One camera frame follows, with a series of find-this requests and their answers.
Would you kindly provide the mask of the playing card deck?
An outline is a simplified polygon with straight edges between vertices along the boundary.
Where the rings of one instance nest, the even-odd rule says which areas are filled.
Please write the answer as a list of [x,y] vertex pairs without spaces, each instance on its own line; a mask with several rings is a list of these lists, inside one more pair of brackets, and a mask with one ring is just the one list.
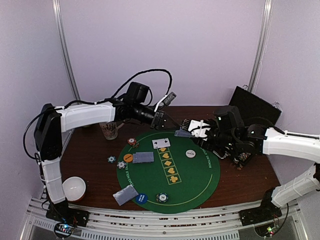
[[191,138],[192,134],[188,131],[183,130],[183,129],[179,129],[179,130],[175,131],[174,136],[175,137],[182,137],[182,138]]

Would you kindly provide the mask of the poker chip stack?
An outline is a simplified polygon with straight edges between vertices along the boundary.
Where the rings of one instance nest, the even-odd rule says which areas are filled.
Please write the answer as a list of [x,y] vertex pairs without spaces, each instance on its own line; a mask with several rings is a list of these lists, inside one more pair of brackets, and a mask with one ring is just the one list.
[[156,201],[158,203],[166,203],[169,200],[169,195],[164,192],[160,192],[156,195]]
[[133,148],[137,148],[139,146],[139,142],[134,137],[129,138],[127,143]]

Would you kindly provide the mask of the teal chip off mat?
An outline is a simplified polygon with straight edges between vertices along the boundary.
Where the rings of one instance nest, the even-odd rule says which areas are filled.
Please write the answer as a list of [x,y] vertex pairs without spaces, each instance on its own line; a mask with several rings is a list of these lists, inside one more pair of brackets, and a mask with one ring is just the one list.
[[108,161],[109,163],[114,163],[116,160],[117,160],[117,158],[116,158],[114,155],[110,155],[110,156],[107,158],[107,161]]

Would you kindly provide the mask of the poker chip stack front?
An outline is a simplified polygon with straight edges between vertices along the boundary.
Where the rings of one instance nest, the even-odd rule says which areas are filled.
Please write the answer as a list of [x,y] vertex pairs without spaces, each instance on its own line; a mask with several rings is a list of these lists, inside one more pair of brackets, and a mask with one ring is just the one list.
[[169,200],[169,195],[164,192],[160,192],[156,195],[156,201],[158,203],[166,203]]

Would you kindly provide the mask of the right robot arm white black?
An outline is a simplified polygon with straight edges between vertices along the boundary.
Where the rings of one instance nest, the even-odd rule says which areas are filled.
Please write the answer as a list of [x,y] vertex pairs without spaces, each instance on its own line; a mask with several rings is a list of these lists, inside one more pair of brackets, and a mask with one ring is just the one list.
[[185,119],[181,128],[191,134],[195,144],[225,152],[237,165],[244,166],[256,155],[267,156],[280,177],[280,186],[271,191],[269,201],[259,206],[256,216],[268,220],[276,207],[320,189],[320,137],[283,131],[274,125],[232,123],[216,120]]

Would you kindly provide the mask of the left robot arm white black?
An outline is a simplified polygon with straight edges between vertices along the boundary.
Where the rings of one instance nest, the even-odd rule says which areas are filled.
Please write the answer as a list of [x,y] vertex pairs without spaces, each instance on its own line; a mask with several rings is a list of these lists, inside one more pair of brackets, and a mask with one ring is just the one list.
[[67,196],[63,189],[61,160],[75,133],[85,126],[129,119],[154,130],[162,130],[168,120],[163,110],[141,103],[125,103],[117,98],[63,106],[43,105],[33,135],[49,202],[54,205],[51,211],[61,222],[72,218],[71,209],[64,205]]

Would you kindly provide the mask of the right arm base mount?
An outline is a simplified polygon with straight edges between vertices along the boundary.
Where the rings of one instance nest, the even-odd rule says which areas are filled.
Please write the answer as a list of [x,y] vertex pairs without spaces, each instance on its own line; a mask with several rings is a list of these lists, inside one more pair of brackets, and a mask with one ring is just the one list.
[[282,211],[278,207],[259,206],[239,211],[242,226],[255,225],[281,217]]

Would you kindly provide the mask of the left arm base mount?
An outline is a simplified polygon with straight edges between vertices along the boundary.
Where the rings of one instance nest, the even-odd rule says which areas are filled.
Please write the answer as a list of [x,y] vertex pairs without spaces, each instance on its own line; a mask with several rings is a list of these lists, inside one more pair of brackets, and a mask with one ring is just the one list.
[[57,204],[50,203],[46,218],[76,227],[86,227],[90,213],[86,210],[70,208],[67,201]]

